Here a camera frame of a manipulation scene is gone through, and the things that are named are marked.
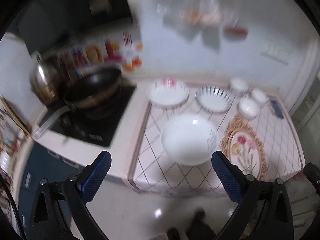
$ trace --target bolt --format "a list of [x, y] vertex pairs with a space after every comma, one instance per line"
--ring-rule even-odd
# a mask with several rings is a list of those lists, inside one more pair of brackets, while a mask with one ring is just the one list
[[69, 176], [68, 180], [70, 180], [70, 181], [75, 181], [77, 178], [78, 178], [78, 176], [75, 175], [75, 174], [73, 174], [73, 175], [70, 175], [70, 176]]
[[46, 184], [46, 183], [47, 183], [47, 180], [46, 180], [46, 179], [41, 179], [40, 185], [44, 185], [44, 184]]
[[279, 185], [282, 185], [282, 184], [283, 184], [283, 180], [280, 179], [280, 178], [276, 179], [276, 181], [277, 181], [277, 183], [278, 183]]
[[255, 179], [255, 177], [252, 174], [248, 174], [245, 177], [247, 178], [248, 181], [254, 181], [254, 179]]

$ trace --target stainless steel kettle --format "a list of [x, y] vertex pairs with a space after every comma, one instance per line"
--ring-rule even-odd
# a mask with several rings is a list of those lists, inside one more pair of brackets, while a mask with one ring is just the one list
[[46, 106], [59, 100], [62, 78], [52, 63], [43, 61], [36, 53], [36, 65], [30, 74], [30, 85], [33, 93]]

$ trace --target oval floral decoration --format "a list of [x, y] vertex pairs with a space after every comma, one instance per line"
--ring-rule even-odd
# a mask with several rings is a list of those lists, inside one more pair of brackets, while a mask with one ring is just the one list
[[262, 143], [238, 114], [225, 130], [221, 148], [228, 160], [237, 165], [245, 175], [252, 174], [258, 180], [265, 179], [267, 167]]

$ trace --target cabinet handle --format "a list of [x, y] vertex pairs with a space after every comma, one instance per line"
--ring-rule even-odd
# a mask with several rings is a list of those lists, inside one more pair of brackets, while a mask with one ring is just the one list
[[22, 215], [22, 226], [26, 228], [26, 218]]
[[27, 173], [27, 178], [26, 178], [26, 182], [25, 182], [25, 184], [24, 184], [26, 188], [29, 187], [30, 180], [31, 180], [31, 174], [30, 174], [30, 172], [28, 171], [28, 173]]
[[50, 151], [50, 150], [47, 150], [47, 152], [53, 157], [53, 158], [56, 158], [56, 159], [60, 159], [60, 155]]
[[70, 165], [71, 167], [74, 167], [75, 169], [78, 169], [80, 167], [80, 165], [78, 163], [74, 163], [72, 161], [69, 161], [67, 159], [65, 159], [64, 157], [61, 157], [62, 160], [64, 161], [65, 164]]

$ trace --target wok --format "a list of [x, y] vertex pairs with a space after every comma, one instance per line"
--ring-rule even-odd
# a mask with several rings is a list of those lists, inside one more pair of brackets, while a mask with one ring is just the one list
[[103, 69], [80, 79], [64, 95], [66, 105], [60, 107], [48, 118], [34, 133], [34, 139], [38, 139], [64, 113], [98, 107], [118, 91], [120, 82], [121, 71], [116, 68]]

